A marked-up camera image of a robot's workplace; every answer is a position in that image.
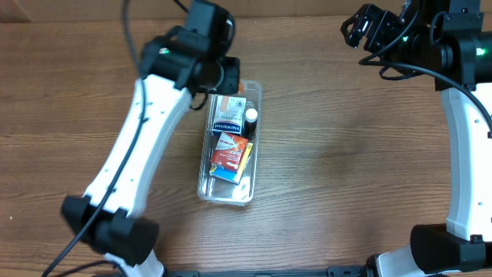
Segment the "orange tube white cap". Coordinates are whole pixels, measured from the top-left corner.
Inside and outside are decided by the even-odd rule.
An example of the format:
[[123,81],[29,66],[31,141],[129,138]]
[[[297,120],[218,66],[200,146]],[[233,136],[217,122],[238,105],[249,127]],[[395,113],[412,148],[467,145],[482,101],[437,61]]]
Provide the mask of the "orange tube white cap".
[[243,82],[239,82],[239,84],[238,84],[238,93],[239,94],[243,94],[244,91],[245,91],[244,83]]

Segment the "white blue Hansaplast box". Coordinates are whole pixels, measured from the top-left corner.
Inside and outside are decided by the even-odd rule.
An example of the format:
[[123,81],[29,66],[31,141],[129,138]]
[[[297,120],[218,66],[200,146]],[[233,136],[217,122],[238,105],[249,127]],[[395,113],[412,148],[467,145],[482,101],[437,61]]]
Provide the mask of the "white blue Hansaplast box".
[[241,135],[246,98],[218,95],[212,121],[212,132]]

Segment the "dark bottle white cap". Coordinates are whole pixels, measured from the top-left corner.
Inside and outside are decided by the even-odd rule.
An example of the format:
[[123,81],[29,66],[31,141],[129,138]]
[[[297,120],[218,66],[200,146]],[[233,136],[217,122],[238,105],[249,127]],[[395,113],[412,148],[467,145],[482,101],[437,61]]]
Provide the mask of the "dark bottle white cap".
[[251,140],[257,128],[258,111],[255,108],[249,108],[244,114],[244,137]]

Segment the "red orange small box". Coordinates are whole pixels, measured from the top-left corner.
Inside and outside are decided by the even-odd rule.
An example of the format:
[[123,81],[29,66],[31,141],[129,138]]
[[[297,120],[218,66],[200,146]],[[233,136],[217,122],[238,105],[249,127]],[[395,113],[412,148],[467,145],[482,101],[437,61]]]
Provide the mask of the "red orange small box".
[[247,145],[246,138],[222,132],[214,148],[211,164],[229,172],[237,172]]

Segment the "blue yellow VapoDrops box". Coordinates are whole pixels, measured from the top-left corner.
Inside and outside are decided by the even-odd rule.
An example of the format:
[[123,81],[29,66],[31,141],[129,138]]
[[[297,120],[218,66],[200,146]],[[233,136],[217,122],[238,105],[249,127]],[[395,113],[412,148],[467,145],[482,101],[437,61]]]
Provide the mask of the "blue yellow VapoDrops box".
[[228,181],[228,182],[232,182],[235,185],[239,185],[240,181],[241,181],[241,177],[244,173],[244,170],[246,169],[246,167],[248,165],[253,145],[254,144],[252,142],[248,143],[248,145],[244,151],[244,154],[241,158],[238,170],[236,172],[231,172],[231,171],[228,171],[225,169],[221,169],[217,165],[213,165],[209,171],[210,176],[213,176],[213,177],[216,177],[219,179],[223,179],[223,180]]

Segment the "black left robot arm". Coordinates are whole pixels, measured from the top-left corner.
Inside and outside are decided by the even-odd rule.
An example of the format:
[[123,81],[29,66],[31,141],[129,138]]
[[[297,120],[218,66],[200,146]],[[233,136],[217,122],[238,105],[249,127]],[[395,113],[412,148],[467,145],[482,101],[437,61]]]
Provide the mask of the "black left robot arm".
[[143,216],[151,181],[168,140],[196,95],[233,95],[240,62],[228,56],[234,17],[209,1],[194,1],[186,21],[132,51],[138,78],[125,122],[101,171],[61,213],[74,242],[103,255],[119,276],[162,276],[154,247],[159,226]]

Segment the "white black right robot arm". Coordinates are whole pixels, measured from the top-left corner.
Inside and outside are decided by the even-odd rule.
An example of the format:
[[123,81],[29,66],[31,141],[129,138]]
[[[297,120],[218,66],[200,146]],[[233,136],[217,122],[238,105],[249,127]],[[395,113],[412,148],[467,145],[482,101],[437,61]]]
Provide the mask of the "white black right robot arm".
[[394,14],[362,5],[341,25],[365,66],[398,81],[428,75],[444,108],[451,193],[442,224],[416,225],[409,243],[371,256],[350,276],[446,276],[491,267],[491,34],[478,1],[414,0]]

